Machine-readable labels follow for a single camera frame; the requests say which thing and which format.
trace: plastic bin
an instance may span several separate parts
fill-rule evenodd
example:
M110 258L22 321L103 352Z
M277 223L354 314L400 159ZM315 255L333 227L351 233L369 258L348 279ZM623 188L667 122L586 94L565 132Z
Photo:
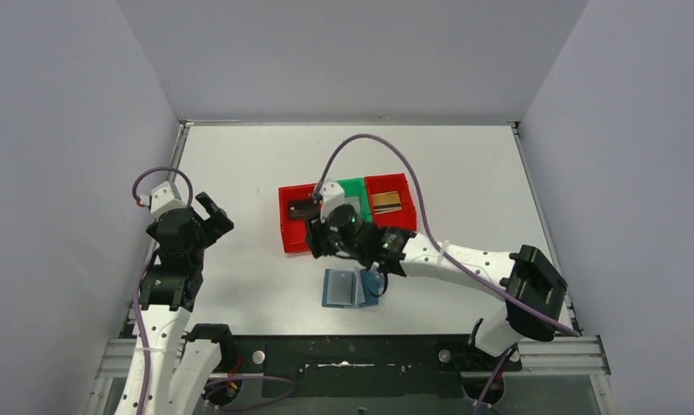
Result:
M316 183L288 186L278 189L278 205L280 207L280 236L283 239L283 250L286 253L307 252L306 224L304 219L288 217L288 204L311 197Z
M380 227L402 227L403 229L417 230L416 210L408 187L405 174L368 176L365 177L367 199L369 200L372 221ZM398 192L400 203L403 205L397 212L375 214L372 204L372 195L386 192Z
M365 186L365 179L346 179L337 180L341 188L344 189L345 197L359 197L360 198L360 218L365 222L372 221L372 211L369 205L369 199L367 198L367 190Z

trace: white table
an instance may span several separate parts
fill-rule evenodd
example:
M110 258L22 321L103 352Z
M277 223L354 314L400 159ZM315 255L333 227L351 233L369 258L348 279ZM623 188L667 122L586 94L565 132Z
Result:
M356 263L284 254L277 189L316 182L338 143L359 132L387 138L411 161L438 239L489 251L527 244L549 254L509 126L194 125L180 168L235 229L205 254L190 328L223 322L237 335L454 334L504 307L479 291L398 276L377 307L322 307L324 270ZM406 170L387 148L359 140L340 153L329 177L400 172ZM176 185L185 192L181 178ZM570 324L566 309L561 322Z

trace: red plastic tray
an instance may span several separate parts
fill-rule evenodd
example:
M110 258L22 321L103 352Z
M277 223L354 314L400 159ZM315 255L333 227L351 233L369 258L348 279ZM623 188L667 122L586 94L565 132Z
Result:
M286 253L307 252L309 250L306 245L306 224L303 219L289 219L288 203L308 199L315 187L316 183L278 189L280 236L283 239L283 250Z
M374 223L380 227L402 227L411 231L417 230L415 205L405 174L368 176L365 177L365 186ZM403 209L388 214L375 214L372 195L385 192L398 192Z

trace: screw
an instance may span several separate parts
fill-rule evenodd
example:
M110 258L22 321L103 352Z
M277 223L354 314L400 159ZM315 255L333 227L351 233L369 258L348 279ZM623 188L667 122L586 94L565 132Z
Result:
M265 352L264 351L256 350L255 353L252 354L252 363L255 363L256 365L262 365L264 361L265 361Z
M441 350L440 352L438 352L438 360L439 360L441 363L448 363L448 362L450 362L450 361L451 361L451 352L449 352L449 351L446 350L446 349Z

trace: gray wall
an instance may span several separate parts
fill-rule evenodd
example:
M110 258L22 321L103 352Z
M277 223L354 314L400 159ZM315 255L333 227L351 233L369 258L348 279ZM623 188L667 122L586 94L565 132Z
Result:
M694 2L591 0L520 133L621 413L694 414Z
M0 414L82 412L176 119L112 0L0 0Z
M118 0L180 118L525 113L588 0Z

